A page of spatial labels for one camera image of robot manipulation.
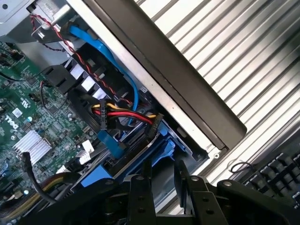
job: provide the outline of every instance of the screw hole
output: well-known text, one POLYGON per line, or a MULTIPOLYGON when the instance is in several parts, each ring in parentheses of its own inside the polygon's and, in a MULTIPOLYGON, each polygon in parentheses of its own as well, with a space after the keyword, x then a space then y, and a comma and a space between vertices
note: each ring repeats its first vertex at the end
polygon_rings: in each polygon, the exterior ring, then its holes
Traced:
POLYGON ((144 213, 146 210, 145 210, 144 208, 139 208, 137 211, 138 211, 139 213, 144 213))
POLYGON ((214 214, 215 212, 213 210, 206 210, 206 213, 209 214, 209 215, 212 215, 214 214))
POLYGON ((192 177, 191 180, 192 180, 192 181, 198 181, 199 178, 198 178, 198 177, 192 177))

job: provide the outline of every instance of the capacitor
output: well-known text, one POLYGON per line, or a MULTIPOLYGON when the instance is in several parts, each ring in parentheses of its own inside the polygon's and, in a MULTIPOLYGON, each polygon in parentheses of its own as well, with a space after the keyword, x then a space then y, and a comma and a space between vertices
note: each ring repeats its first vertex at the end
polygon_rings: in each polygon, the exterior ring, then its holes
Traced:
POLYGON ((68 117, 69 121, 74 121, 75 120, 75 118, 73 117, 73 115, 71 113, 69 113, 67 115, 67 117, 68 117))
POLYGON ((0 104, 6 103, 7 99, 6 98, 0 98, 0 104))
POLYGON ((33 121, 33 118, 31 116, 27 117, 27 121, 30 123, 33 121))

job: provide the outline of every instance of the metal side panel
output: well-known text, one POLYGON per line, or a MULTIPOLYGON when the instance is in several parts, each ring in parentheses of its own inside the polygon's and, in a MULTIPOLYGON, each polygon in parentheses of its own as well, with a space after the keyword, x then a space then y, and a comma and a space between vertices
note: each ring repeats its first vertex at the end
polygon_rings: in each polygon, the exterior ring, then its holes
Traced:
POLYGON ((134 1, 84 2, 218 149, 236 146, 246 127, 134 1))
POLYGON ((299 127, 300 1, 136 2, 247 127, 209 182, 299 127))

